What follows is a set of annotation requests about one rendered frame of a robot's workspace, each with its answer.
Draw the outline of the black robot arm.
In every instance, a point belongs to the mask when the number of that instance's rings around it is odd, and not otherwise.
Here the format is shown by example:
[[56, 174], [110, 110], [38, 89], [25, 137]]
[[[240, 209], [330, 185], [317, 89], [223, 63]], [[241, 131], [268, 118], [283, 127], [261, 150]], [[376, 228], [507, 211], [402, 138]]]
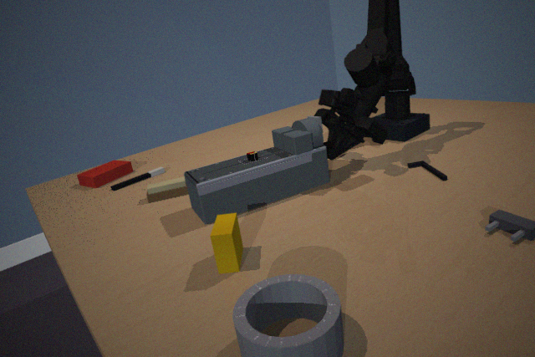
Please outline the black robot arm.
[[[382, 119], [415, 116], [410, 113], [415, 81], [402, 56], [399, 0], [369, 0], [367, 35], [346, 55], [344, 66], [357, 84], [355, 89], [372, 95], [377, 103], [385, 96]], [[334, 113], [336, 109], [355, 112], [357, 96], [353, 89], [322, 90], [318, 104], [331, 107]]]

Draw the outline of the red rectangular block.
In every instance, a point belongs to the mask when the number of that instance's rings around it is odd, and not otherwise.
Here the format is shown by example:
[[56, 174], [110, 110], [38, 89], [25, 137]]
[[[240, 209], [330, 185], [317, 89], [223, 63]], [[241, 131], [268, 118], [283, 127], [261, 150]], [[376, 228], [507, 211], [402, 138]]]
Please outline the red rectangular block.
[[80, 186], [98, 188], [133, 172], [130, 161], [111, 161], [77, 175]]

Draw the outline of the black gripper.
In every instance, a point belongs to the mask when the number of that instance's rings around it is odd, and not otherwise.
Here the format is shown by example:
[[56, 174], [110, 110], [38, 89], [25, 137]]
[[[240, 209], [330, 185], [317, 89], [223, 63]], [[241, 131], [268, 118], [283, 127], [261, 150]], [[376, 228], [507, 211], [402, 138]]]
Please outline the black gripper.
[[361, 89], [355, 89], [358, 93], [358, 102], [355, 112], [347, 113], [345, 109], [337, 109], [337, 116], [330, 109], [318, 109], [314, 116], [322, 117], [322, 123], [329, 128], [328, 141], [336, 140], [334, 147], [327, 150], [328, 159], [331, 161], [342, 155], [345, 151], [364, 143], [366, 133], [372, 135], [373, 142], [382, 144], [387, 138], [387, 129], [380, 125], [370, 114], [376, 114], [378, 109], [377, 100]]

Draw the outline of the grey hollow cylinder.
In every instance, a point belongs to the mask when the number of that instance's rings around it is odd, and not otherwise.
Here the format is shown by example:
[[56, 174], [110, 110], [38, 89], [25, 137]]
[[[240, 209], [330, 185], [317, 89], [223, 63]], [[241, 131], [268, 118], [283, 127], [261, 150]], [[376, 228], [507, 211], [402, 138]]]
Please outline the grey hollow cylinder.
[[[288, 337], [262, 334], [283, 319], [318, 323]], [[344, 330], [339, 295], [320, 278], [286, 274], [254, 283], [232, 314], [242, 357], [342, 357]]]

